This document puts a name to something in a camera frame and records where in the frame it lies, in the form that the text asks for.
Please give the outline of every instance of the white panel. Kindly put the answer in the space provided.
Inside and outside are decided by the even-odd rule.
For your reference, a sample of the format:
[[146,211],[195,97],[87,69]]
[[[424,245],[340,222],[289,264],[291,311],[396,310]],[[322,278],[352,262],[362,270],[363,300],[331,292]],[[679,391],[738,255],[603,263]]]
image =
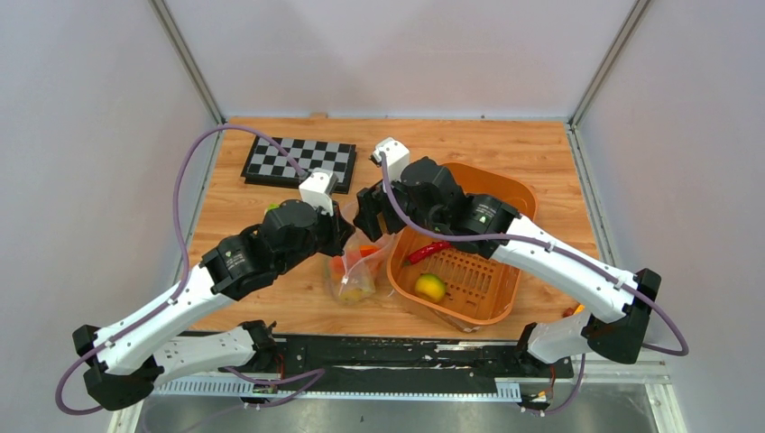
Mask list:
[[[148,2],[2,2],[0,41],[0,429],[104,431],[107,412],[54,404],[70,334],[168,287],[175,171],[212,122]],[[81,383],[65,398],[85,409]]]
[[170,0],[226,115],[565,116],[632,0]]
[[693,432],[765,425],[762,16],[654,2],[582,128],[622,264],[663,276],[658,301],[687,335],[668,367]]

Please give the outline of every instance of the cable clip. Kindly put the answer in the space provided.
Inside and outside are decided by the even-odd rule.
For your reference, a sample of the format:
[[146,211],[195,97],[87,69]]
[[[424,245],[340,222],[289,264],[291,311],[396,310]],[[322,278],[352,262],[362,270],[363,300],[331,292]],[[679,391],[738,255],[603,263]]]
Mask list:
[[625,283],[626,281],[627,281],[627,277],[625,277],[624,275],[622,275],[621,277],[619,277],[619,280],[616,282],[616,284],[614,284],[614,285],[613,285],[613,287],[614,287],[615,289],[617,289],[617,290],[621,290],[621,289],[622,289],[622,286],[624,285],[624,283]]

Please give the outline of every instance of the robotic arm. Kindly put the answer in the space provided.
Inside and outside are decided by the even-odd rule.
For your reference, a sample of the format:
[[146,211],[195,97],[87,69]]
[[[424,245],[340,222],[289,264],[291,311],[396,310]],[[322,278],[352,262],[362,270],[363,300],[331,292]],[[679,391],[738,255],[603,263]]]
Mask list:
[[[372,160],[384,165],[395,199],[387,194],[384,181],[357,194],[354,225],[370,239],[398,233],[411,220],[460,251],[531,272],[586,306],[591,314],[526,326],[516,352],[521,364],[536,369],[591,350],[620,363],[636,361],[650,308],[625,286],[655,299],[660,284],[655,272],[633,275],[578,252],[509,204],[484,194],[465,194],[449,170],[432,160],[410,163],[406,147],[391,138],[376,146]],[[105,345],[88,360],[88,394],[105,409],[119,410],[181,376],[268,364],[276,344],[271,327],[260,320],[212,336],[178,335],[213,311],[270,286],[315,253],[342,254],[355,229],[330,197],[334,182],[331,172],[314,170],[300,184],[302,200],[287,200],[268,211],[260,225],[222,240],[192,268],[188,284],[174,301],[169,299],[177,287],[108,327],[77,329],[73,339],[78,354]],[[170,305],[159,314],[110,340],[164,302]]]

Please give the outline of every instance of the orange basket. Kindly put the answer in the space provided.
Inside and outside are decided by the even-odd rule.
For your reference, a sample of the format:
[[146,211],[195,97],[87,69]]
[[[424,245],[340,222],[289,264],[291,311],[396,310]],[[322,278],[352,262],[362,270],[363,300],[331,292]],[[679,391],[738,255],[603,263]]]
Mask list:
[[[524,183],[459,162],[443,164],[449,168],[465,193],[490,194],[516,207],[533,220],[537,197]],[[506,264],[486,260],[448,248],[425,260],[404,266],[409,254],[435,239],[404,228],[393,246],[388,261],[388,278],[401,294],[404,307],[425,318],[447,322],[464,332],[475,332],[507,317],[515,301],[521,271]],[[438,303],[414,294],[415,281],[423,273],[436,274],[446,285],[447,295]]]

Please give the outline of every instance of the gray floor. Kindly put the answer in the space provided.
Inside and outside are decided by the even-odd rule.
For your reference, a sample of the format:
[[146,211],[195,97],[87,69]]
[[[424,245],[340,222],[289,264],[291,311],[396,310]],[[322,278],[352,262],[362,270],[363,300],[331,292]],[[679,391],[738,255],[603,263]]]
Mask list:
[[[571,386],[556,386],[562,401]],[[237,404],[237,399],[158,396],[142,417],[152,433],[174,433]],[[298,400],[281,407],[234,410],[193,430],[212,432],[656,432],[645,388],[586,384],[564,412],[538,419],[508,403]]]

